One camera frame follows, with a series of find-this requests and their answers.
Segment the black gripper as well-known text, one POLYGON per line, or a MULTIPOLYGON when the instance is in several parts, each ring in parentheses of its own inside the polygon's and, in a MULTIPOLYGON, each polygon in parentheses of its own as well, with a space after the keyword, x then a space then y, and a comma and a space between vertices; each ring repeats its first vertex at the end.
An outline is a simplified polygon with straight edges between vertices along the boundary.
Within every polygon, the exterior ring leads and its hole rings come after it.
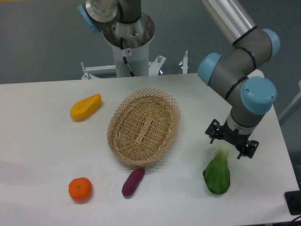
POLYGON ((248 140, 251 133, 243 134, 238 128, 231 129, 228 121, 225 121, 221 126, 216 119, 213 119, 205 130, 205 134, 209 136, 211 144, 215 140, 225 140, 234 145, 239 151, 237 159, 240 159, 241 157, 248 157, 251 159, 259 146, 258 141, 248 140))

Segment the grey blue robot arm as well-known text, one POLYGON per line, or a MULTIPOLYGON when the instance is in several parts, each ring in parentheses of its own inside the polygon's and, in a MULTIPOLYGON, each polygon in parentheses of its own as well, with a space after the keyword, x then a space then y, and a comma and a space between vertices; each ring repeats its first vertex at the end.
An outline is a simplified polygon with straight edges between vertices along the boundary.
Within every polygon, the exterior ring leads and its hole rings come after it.
MULTIPOLYGON (((203 4, 234 48, 227 56, 207 55, 198 67, 201 80, 232 107, 225 123, 213 120, 206 134, 252 158, 259 143, 249 137, 272 107, 277 90, 270 80, 251 73, 279 51, 280 40, 272 30, 259 29, 237 0, 203 4)), ((102 32, 111 45, 118 77, 158 75, 162 58, 149 64, 148 52, 155 25, 139 0, 87 0, 77 11, 88 30, 102 32)))

